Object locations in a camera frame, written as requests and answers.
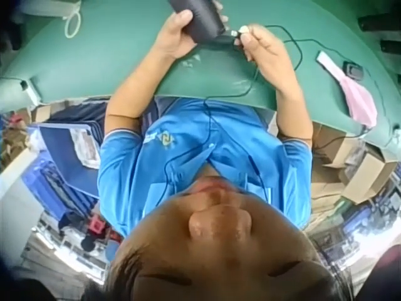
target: eyebrow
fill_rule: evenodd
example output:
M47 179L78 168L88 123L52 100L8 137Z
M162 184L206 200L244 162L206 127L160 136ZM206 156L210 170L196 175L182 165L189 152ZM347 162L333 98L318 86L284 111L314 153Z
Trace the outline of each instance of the eyebrow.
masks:
M168 274L154 273L154 274L139 275L138 277L159 279L176 285L181 285L183 287L189 287L192 285L192 280L184 275L168 275Z

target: blue shirt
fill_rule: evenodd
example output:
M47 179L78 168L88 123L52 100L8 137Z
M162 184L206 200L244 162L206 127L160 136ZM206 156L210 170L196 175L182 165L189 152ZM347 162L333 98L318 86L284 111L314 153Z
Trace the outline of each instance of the blue shirt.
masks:
M213 100L206 106L203 100L181 98L145 137L129 130L110 132L100 158L100 211L123 236L188 188L206 162L297 227L310 217L310 149L302 141L282 143L267 133L251 107Z

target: green work surface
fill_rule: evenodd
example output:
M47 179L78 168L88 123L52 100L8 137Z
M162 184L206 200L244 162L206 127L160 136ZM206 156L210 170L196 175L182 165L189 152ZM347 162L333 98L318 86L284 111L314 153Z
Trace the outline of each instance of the green work surface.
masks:
M370 48L332 14L309 0L230 0L224 3L230 27L248 23L284 26L295 39L313 38L340 51L364 66L372 77L362 82L372 93L378 125L366 140L386 147L401 159L401 149L392 143L392 128L401 123L401 97L388 73ZM87 1L83 3L82 25L73 39L64 36L64 21L55 19L21 50L5 76L30 79L45 103L66 98L112 94L151 47L171 8L166 0ZM283 40L288 35L271 29ZM323 50L312 42L300 43L303 62L297 76L305 92L313 120L358 135L362 126L348 113L341 88L316 62ZM294 64L299 60L295 45L287 44ZM326 51L342 65L336 53ZM245 92L255 66L234 48L198 47L171 69L158 95L179 95L227 100L260 108L276 108L274 90L261 76L243 97L224 98ZM1 110L29 105L18 81L0 80Z

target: wire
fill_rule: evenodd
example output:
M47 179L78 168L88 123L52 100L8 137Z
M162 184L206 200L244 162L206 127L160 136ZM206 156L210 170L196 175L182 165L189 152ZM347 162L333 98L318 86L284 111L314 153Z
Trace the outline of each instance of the wire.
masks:
M265 25L264 27L265 28L280 28L289 36L290 40L285 41L283 43L285 44L285 43L292 42L292 43L294 43L295 47L297 47L297 49L299 51L299 61L295 65L294 71L298 70L299 66L301 66L302 61L303 61L303 52L302 52L301 47L299 47L298 40L295 40L293 35L291 33L289 33L289 31L285 27L283 27L281 25Z
M298 50L300 51L300 53L302 53L302 49L298 46L298 43L313 42L313 43L316 43L317 45L321 46L321 47L324 48L325 50L332 51L332 52L336 53L336 54L337 54L339 57L341 57L342 59L344 59L344 60L346 60L346 61L350 61L351 63L354 63L354 64L356 64L356 65L361 66L361 64L358 64L358 63L355 62L354 60L351 60L350 58L346 57L345 55L343 55L343 54L342 54L341 52L339 52L338 50L336 50L336 49L334 49L334 48L327 47L327 46L325 46L322 42L320 42L320 41L318 41L318 40L315 40L315 39L297 39L297 40L295 40L295 39L288 33L288 31L285 30L285 28L283 28L282 26L280 26L280 25L274 25L273 27L282 28L282 29L290 36L290 38L291 38L290 40L286 40L286 41L284 41L283 43L286 44L286 43L293 42L293 43L297 46L297 48L298 48ZM381 102L381 105L382 105L382 108L383 108L383 115L384 115L384 117L386 118L387 123L388 123L388 127L389 127L389 132L388 132L388 134L389 134L389 136L391 136L391 135L392 135L391 121L390 121L390 119L387 117L387 109L386 109L386 106L385 106L385 104L384 104L384 97L383 97L382 91L381 91L381 89L379 88L377 81L372 77L372 74L370 73L369 69L366 68L366 67L364 67L364 69L366 70L366 73L368 74L368 76L370 77L370 79L373 81L373 84L376 86L377 92L378 92L378 94L379 94L379 96L380 96L380 102Z
M336 141L338 141L338 140L341 140L341 139L357 139L357 138L361 138L361 137L365 136L366 134L368 134L371 130L372 130L372 129L363 130L361 134L355 135L355 136L350 136L350 137L347 137L347 136L346 136L346 137L337 137L337 138L334 138L334 139L331 140L330 142L327 142L325 145L323 145L323 146L321 146L321 147L314 148L313 150L314 150L314 151L317 151L317 150L320 151L321 149L324 149L324 148L328 147L330 144L332 144L332 143L334 143L334 142L336 142Z
M20 82L23 82L24 80L18 77L0 77L0 79L3 80L19 80Z
M302 43L302 42L315 42L315 43L317 43L318 45L320 45L322 48L324 48L324 49L326 49L326 50L329 50L329 51L332 51L332 52L338 54L340 57L342 57L343 59L345 59L345 60L347 60L347 61L350 61L350 62L352 62L352 63L355 63L353 60L351 60L351 59L347 58L346 56L344 56L343 54L341 54L338 50L335 50L335 49L333 49L333 48L327 47L327 46L325 46L323 43L321 43L321 42L319 42L319 41L317 41L317 40L314 40L314 39L296 40L296 39L294 39L293 35L292 35L285 27L283 27L283 26L281 26L281 25L266 25L265 27L266 27L266 28L280 28L280 29L282 29L282 30L289 36L289 38L290 38L290 40L286 40L286 41L284 41L283 43L290 43L290 42L291 42L291 43L294 43L295 47L296 47L297 50L299 51L299 61L298 61L297 64L295 65L294 71L296 71L296 70L301 66L301 64L302 64L302 62L303 62L304 55L303 55L303 52L302 52L301 47L300 47L299 44L298 44L298 43ZM370 78L375 82L375 80L372 78L370 72L368 72L368 74L369 74ZM204 147L204 146L207 144L207 142L209 141L210 136L211 136L211 122L212 122L212 120L213 120L222 130L224 130L224 128L212 117L211 110L210 110L209 106L206 104L206 102L207 102L208 100L212 99L212 98L239 98L239 97L244 97L244 96L248 95L249 92L252 90L253 85L255 84L256 80L258 79L258 75L259 75L259 69L256 68L255 73L254 73L254 76L253 76L253 79L252 79L252 81L251 81L251 83L250 83L248 89L247 89L245 92L243 92L243 93L240 93L240 94L237 94L237 95L216 95L216 96L209 96L209 97L206 97L206 98L204 99L203 105L205 106L205 108L206 108L206 110L207 110L207 115L209 116L209 130L208 130L208 135L207 135L205 141L203 141L203 143L201 143L200 145L198 145L198 146L196 146L196 147L193 147L193 148L191 148L191 149L185 151L184 153L182 153L182 154L180 154L180 155L177 155L177 156L175 156L175 157L169 159L169 160L165 163L165 165L164 165L164 175L165 175L166 185L165 185L165 187L164 187L164 190L163 190L162 195L160 196L160 199L157 201L156 206L158 206L158 205L161 203L161 201L163 200L164 194L165 194L165 192L166 192L166 190L167 190L167 187L168 187L168 185L169 185L169 175L167 174L167 166L168 166L171 162L173 162L173 161L175 161L175 160L177 160L177 159L179 159L179 158L181 158L181 157L183 157L183 156L185 156L185 155L187 155L187 154L190 154L191 152L195 151L196 149L202 148L202 147ZM384 107L384 100L383 100L382 94L381 94L379 88L378 88L378 90L379 90L380 96L381 96L381 98L382 98L382 103L383 103L383 107ZM346 137L346 139L356 139L356 138L362 137L362 136L364 136L365 134L367 134L369 131L371 131L371 129L368 129L368 130L367 130L366 127L364 127L363 130L362 130L362 133L361 133L360 135L356 135L356 136L353 136L353 137ZM235 139L233 139L230 135L228 135L228 137L229 137L235 144L237 144L245 153L247 153L246 150L245 150L245 148L244 148L241 144L239 144L237 141L235 141ZM336 140L339 140L339 139L343 139L343 137L335 138L335 139L333 139L332 141L330 141L329 143L325 144L323 147L320 147L320 148L315 149L315 150L323 149L323 148L329 146L331 143L333 143L333 142L335 142ZM261 177L260 171L259 171L257 165L255 164L253 158L252 158L250 155L248 155L248 160L249 160L249 162L251 163L251 165L252 165L252 167L253 167L253 169L254 169L254 172L256 173L256 175L258 176L259 180L261 181L261 185L262 185L262 188L263 188L263 191L264 191L264 197L266 198L266 201L268 201L268 196L267 196L267 194L266 194L266 188L265 188L265 186L264 186L263 179L262 179L262 177Z
M317 201L318 199L329 198L330 196L338 196L338 198L340 198L340 195L338 193L332 193L332 194L326 194L324 196L320 196L318 198L312 198L312 200Z

